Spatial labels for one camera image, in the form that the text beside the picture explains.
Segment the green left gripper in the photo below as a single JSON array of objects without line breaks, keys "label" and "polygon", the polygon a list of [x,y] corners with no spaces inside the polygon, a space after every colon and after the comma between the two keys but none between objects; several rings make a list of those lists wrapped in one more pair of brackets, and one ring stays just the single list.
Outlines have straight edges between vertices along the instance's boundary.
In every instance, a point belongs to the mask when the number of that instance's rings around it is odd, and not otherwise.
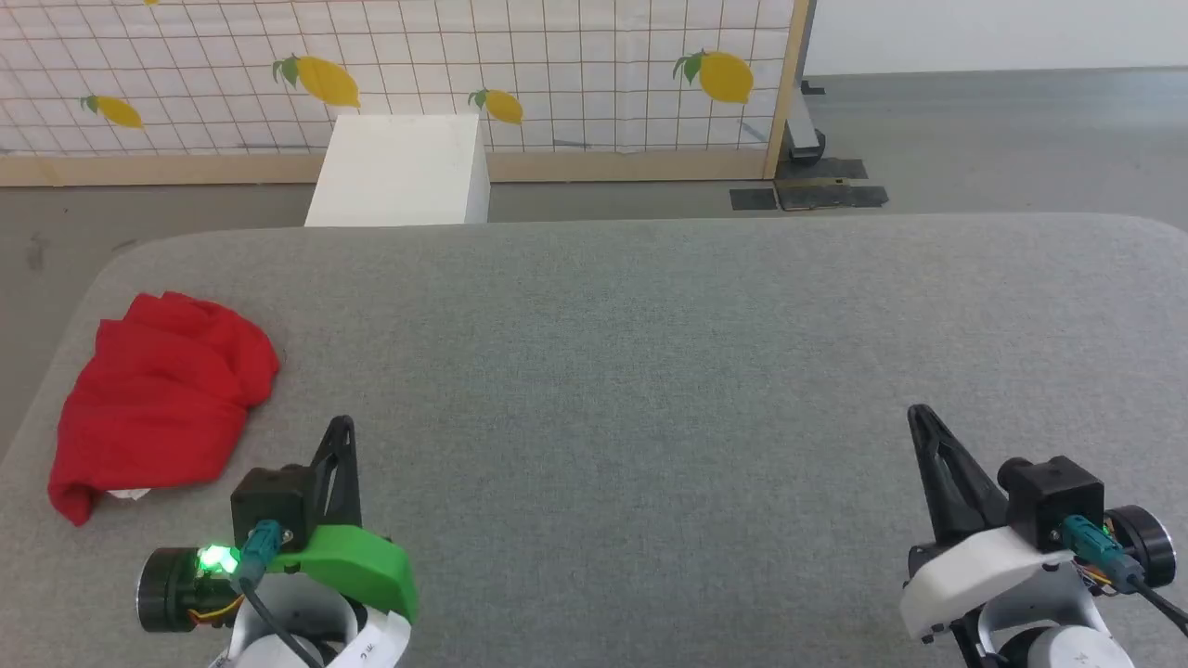
[{"label": "green left gripper", "polygon": [[358,439],[350,416],[330,420],[311,470],[312,509],[321,527],[301,552],[272,559],[267,573],[301,573],[369,609],[417,620],[419,592],[407,553],[361,528]]}]

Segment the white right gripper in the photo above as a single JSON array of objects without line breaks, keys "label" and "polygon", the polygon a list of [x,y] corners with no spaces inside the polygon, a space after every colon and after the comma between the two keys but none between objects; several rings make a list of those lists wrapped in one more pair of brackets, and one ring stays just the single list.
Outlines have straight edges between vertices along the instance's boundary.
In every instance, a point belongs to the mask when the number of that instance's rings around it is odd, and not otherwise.
[{"label": "white right gripper", "polygon": [[1006,494],[933,407],[909,407],[908,422],[935,542],[952,546],[921,566],[901,597],[906,634],[922,639],[1053,565],[1055,554],[1001,527]]}]

